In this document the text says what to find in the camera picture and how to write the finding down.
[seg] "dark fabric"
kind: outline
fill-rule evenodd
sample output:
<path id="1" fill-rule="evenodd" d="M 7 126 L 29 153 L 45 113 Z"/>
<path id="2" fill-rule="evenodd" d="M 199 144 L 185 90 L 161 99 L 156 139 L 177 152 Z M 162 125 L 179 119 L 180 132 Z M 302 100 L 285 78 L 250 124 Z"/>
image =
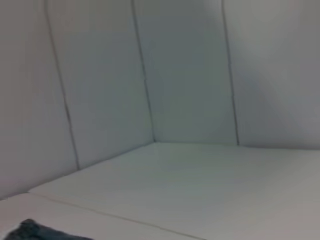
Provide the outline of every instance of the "dark fabric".
<path id="1" fill-rule="evenodd" d="M 20 227 L 11 233 L 4 240 L 93 240 L 86 237 L 72 236 L 62 231 L 56 231 L 50 227 L 43 226 L 34 220 L 26 220 Z"/>

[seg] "dark object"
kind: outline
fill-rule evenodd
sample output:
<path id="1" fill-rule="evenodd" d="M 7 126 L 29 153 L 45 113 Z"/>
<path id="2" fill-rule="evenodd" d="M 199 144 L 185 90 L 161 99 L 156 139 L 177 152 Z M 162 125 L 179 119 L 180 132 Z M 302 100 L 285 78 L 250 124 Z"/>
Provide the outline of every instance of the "dark object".
<path id="1" fill-rule="evenodd" d="M 42 226 L 34 220 L 28 219 L 20 224 L 20 227 L 4 240 L 92 240 L 86 237 L 72 236 L 62 231 L 56 231 L 50 227 Z"/>

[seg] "vertical line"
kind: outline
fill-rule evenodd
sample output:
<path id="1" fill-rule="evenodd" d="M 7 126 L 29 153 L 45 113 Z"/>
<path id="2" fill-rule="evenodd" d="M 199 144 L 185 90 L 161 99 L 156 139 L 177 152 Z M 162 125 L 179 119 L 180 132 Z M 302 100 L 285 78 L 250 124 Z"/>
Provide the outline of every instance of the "vertical line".
<path id="1" fill-rule="evenodd" d="M 156 142 L 155 121 L 154 121 L 154 115 L 152 113 L 150 93 L 149 93 L 149 88 L 148 88 L 148 83 L 147 83 L 147 80 L 148 80 L 148 78 L 147 78 L 147 70 L 146 70 L 145 58 L 144 58 L 144 53 L 143 53 L 142 43 L 141 43 L 141 38 L 140 38 L 140 30 L 139 30 L 139 23 L 138 23 L 137 9 L 136 9 L 135 0 L 131 0 L 131 9 L 132 9 L 133 24 L 134 24 L 134 32 L 135 32 L 136 40 L 137 40 L 137 43 L 138 43 L 140 62 L 141 62 L 141 65 L 142 65 L 143 80 L 144 80 L 144 87 L 145 87 L 145 93 L 146 93 L 146 100 L 147 100 L 147 103 L 148 103 L 148 109 L 149 109 L 150 119 L 151 119 L 153 142 L 155 143 Z"/>
<path id="2" fill-rule="evenodd" d="M 237 117 L 237 108 L 236 108 L 236 99 L 235 99 L 235 84 L 234 84 L 234 74 L 232 69 L 232 57 L 231 57 L 231 48 L 230 48 L 225 0 L 221 0 L 221 9 L 222 9 L 224 37 L 225 37 L 225 43 L 226 43 L 226 52 L 227 52 L 227 59 L 228 59 L 228 70 L 229 70 L 230 84 L 231 84 L 232 107 L 233 107 L 233 115 L 234 115 L 236 143 L 239 146 L 240 138 L 239 138 L 238 117 Z"/>
<path id="3" fill-rule="evenodd" d="M 69 109 L 68 101 L 67 101 L 66 88 L 65 88 L 64 81 L 63 81 L 63 77 L 62 77 L 61 66 L 60 66 L 59 59 L 58 59 L 57 47 L 55 44 L 54 34 L 53 34 L 52 25 L 51 25 L 51 21 L 50 21 L 48 0 L 44 0 L 44 15 L 45 15 L 46 22 L 48 25 L 49 38 L 51 41 L 53 57 L 54 57 L 55 66 L 56 66 L 57 73 L 58 73 L 59 83 L 60 83 L 61 90 L 62 90 L 64 109 L 65 109 L 65 113 L 66 113 L 66 117 L 67 117 L 67 121 L 68 121 L 68 125 L 69 125 L 69 133 L 71 136 L 71 144 L 72 144 L 72 148 L 74 151 L 76 167 L 77 167 L 77 170 L 79 171 L 79 170 L 81 170 L 80 162 L 79 162 L 79 154 L 78 154 L 78 150 L 77 150 L 75 135 L 73 132 L 73 125 L 72 125 L 70 109 Z"/>

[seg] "white floor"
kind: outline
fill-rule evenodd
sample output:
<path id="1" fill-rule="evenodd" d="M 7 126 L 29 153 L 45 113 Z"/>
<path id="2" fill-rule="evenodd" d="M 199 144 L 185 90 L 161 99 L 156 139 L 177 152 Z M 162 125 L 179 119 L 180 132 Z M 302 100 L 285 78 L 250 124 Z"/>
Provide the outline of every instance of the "white floor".
<path id="1" fill-rule="evenodd" d="M 206 240 L 320 238 L 320 151 L 158 143 L 31 193 Z"/>
<path id="2" fill-rule="evenodd" d="M 0 201 L 0 239 L 26 219 L 94 240 L 190 240 L 150 226 L 23 194 Z"/>

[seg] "white surface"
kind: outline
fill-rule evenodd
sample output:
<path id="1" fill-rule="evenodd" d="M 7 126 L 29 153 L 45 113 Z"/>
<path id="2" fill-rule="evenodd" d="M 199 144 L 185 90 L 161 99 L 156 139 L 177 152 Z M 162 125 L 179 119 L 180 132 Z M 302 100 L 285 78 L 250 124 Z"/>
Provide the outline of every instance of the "white surface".
<path id="1" fill-rule="evenodd" d="M 81 167 L 152 142 L 131 1 L 48 2 Z"/>
<path id="2" fill-rule="evenodd" d="M 31 192 L 207 240 L 317 240 L 320 151 L 153 144 Z"/>
<path id="3" fill-rule="evenodd" d="M 159 142 L 235 144 L 220 0 L 136 0 Z"/>
<path id="4" fill-rule="evenodd" d="M 0 199 L 76 170 L 42 0 L 0 1 Z"/>
<path id="5" fill-rule="evenodd" d="M 26 219 L 33 219 L 55 230 L 94 240 L 191 239 L 154 227 L 52 202 L 31 194 L 0 201 L 0 236 L 5 236 Z"/>
<path id="6" fill-rule="evenodd" d="M 226 0 L 240 143 L 320 148 L 320 1 Z"/>

